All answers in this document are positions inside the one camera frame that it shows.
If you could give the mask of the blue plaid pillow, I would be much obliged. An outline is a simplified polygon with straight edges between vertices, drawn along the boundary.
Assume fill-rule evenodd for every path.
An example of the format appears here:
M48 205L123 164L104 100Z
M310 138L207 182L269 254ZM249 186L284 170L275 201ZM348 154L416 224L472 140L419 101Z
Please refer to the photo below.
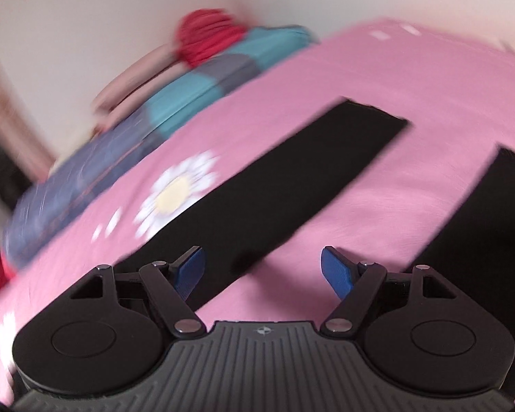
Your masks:
M4 260L23 269L101 193L198 112L313 41L302 26L252 28L239 43L173 79L23 194L4 230Z

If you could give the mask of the folded red cloth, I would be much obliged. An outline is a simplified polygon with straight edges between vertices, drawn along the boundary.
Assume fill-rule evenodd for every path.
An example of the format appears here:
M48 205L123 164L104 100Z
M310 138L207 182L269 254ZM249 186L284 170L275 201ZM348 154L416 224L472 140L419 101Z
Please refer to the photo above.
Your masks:
M243 40L248 27L223 9L197 9L175 31L176 55L194 69Z

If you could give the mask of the pink floral bed sheet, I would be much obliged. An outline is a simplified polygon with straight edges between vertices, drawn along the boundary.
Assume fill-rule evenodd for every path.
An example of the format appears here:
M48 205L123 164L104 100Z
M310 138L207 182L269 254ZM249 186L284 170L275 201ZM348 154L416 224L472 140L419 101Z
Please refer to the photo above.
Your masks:
M515 151L514 54L391 20L303 49L198 113L0 291L0 400L16 333L93 267L199 245L189 302L207 324L320 321L322 248L403 267L500 146Z

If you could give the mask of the folded pink cloth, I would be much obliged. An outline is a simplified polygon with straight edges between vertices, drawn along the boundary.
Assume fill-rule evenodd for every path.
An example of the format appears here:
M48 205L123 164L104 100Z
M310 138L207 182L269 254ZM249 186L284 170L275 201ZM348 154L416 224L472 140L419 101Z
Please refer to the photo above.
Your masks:
M157 47L115 77L93 100L93 136L106 133L188 70L167 45Z

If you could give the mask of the black pants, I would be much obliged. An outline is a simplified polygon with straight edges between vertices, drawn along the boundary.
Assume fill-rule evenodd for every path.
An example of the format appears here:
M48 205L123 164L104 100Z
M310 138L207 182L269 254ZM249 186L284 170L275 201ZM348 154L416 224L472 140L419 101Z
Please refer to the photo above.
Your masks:
M404 119L343 101L205 195L117 273L172 261L197 244L206 255L199 308L285 243L406 128ZM502 147L472 193L418 255L501 320L515 315L515 152Z

